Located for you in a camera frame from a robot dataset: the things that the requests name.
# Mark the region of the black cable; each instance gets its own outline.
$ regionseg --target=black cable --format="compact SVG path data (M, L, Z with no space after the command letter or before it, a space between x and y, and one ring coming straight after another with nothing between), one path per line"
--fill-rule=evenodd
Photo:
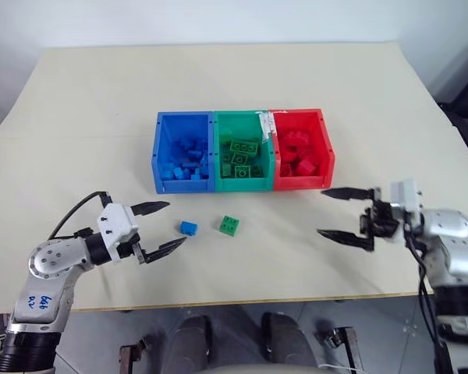
M47 240L52 240L53 238L55 238L55 236L57 235L57 233L59 232L59 230L62 228L62 226L64 226L64 224L66 223L66 221L79 209L81 208L82 205L84 205L85 203L87 203L89 200L93 199L95 196L100 196L101 197L101 201L102 201L102 205L103 206L106 206L108 204L108 202L111 202L111 197L109 197L109 195L104 192L104 191L96 191L96 192L92 192L90 195L88 195L87 197L85 197L83 200L81 200L78 204L76 204L73 208L71 208L71 210L61 219L61 221L57 224L57 226L55 226L55 229L54 231L49 235L48 239Z
M74 237L75 237L75 235L55 236L55 237L52 238L52 239L62 239L62 240L64 240L64 239L72 239L72 238L74 238Z
M425 324L427 325L428 333L430 334L430 337L434 343L434 353L435 353L435 359L438 360L440 357L440 339L438 336L438 328L437 328L437 321L435 319L435 314L434 311L431 307L430 303L430 298L428 296L428 291L427 288L424 284L424 278L426 277L427 274L427 267L425 266L423 260L421 259L420 255L417 254L416 252L416 247L414 245L414 240L413 240L413 232L410 230L410 226L407 228L407 230L404 230L404 239L406 240L406 247L408 250L411 252L413 255L414 259L419 265L419 272L420 272L420 284L418 287L418 302L420 303L420 309L421 309L421 314L423 315L423 320ZM427 306L428 314L430 316L430 322L428 322L428 318L426 316L426 313L424 311L424 304Z
M420 304L420 309L421 309L421 314L423 315L423 321L424 324L427 326L428 333L430 334L430 339L435 344L435 336L434 333L432 333L432 327L431 324L428 322L427 314L424 310L424 305L423 305L423 292L421 290L421 282L424 282L424 279L420 279L420 285L418 286L418 304Z

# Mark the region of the red lego brick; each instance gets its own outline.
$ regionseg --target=red lego brick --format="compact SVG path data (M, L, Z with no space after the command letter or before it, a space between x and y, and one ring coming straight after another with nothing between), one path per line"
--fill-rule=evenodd
M287 146L308 146L309 141L309 134L303 131L290 131L283 139Z
M298 160L298 151L294 146L281 145L281 161L282 162L293 162Z
M298 158L301 161L308 160L314 166L319 164L319 157L311 146L302 146L298 148Z
M309 177L313 175L315 171L316 171L315 165L313 165L308 160L303 160L299 162L298 166L296 167L296 173L302 177Z
M282 177L292 177L293 172L291 171L291 165L290 164L282 164L281 165L281 176Z

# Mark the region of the lego brick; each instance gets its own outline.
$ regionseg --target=lego brick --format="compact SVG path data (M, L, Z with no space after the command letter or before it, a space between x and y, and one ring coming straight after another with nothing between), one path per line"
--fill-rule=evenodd
M220 232L223 232L224 234L234 236L236 234L238 225L239 220L229 216L224 216L224 219L222 220L222 223L220 224L220 228L218 230Z
M255 157L257 156L258 144L242 140L233 140L231 142L230 150L231 152L244 153L248 157Z
M235 166L234 167L234 177L235 178L251 178L250 173L251 166Z
M298 163L296 173L302 177L308 177L315 173L316 167L308 160L303 160Z
M232 173L231 164L222 164L222 178L230 177Z
M190 150L190 149L192 149L194 147L194 142L191 139L182 138L180 140L180 146L184 150Z
M262 168L258 165L253 165L251 167L251 178L263 178L264 173L262 172Z
M203 152L200 150L190 150L187 153L193 160L199 160L203 156Z
M281 165L281 176L282 177L292 177L293 172L291 170L290 164L282 164Z
M177 167L180 165L180 162L179 160L177 159L177 157L173 154L170 155L170 163L174 165L174 167Z
M220 144L229 145L231 143L232 137L230 135L220 135L218 141Z
M195 163L195 162L184 162L184 163L182 164L182 167L183 167L183 168L191 168L191 169L194 169L194 168L197 167L197 163Z
M173 174L178 180L184 179L184 173L181 168L173 169Z
M281 161L293 162L298 160L298 150L294 146L287 146L285 143L280 144Z
M314 166L319 164L319 157L315 153L315 150L312 146L302 146L298 148L298 158L302 160L308 160Z
M283 143L287 146L308 146L309 134L303 131L290 131L283 138Z
M246 165L247 162L248 162L248 156L246 154L242 154L242 153L232 154L231 164Z
M174 178L173 171L171 170L164 170L161 172L161 179L164 181L171 181Z
M197 224L182 221L180 224L180 233L184 235L194 236L197 233Z

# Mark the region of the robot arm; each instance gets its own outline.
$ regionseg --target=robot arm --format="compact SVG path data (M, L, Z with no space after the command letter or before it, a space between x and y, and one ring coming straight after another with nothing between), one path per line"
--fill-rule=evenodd
M74 287L81 274L131 255L139 263L150 263L167 256L185 241L186 238L176 239L146 253L139 244L135 215L153 213L168 203L130 207L110 203L111 198L105 196L105 208L97 219L101 232L87 229L77 238L53 238L30 254L30 273L7 326L0 372L54 372L55 349L66 327Z
M392 201L381 201L379 189L329 189L337 199L371 199L373 206L360 217L360 233L317 230L344 245L374 251L374 237L405 239L406 247L420 265L420 307L427 292L424 277L434 291L435 315L429 300L434 340L435 368L443 374L468 369L468 218L455 210L423 210L413 180L392 185Z

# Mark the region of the white table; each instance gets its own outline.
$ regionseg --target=white table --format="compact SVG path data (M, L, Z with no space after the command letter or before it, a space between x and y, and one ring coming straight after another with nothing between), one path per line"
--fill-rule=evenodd
M318 236L357 231L364 203L316 191L160 195L149 156L158 111L322 108L334 186L414 177L427 207L468 215L468 149L396 44L84 48L44 53L0 127L0 312L12 308L27 257L94 190L126 204L164 199L140 217L144 248L199 224L172 255L83 275L74 309L410 295L417 267L402 245L373 254ZM95 225L95 200L66 234ZM228 214L234 238L217 228Z

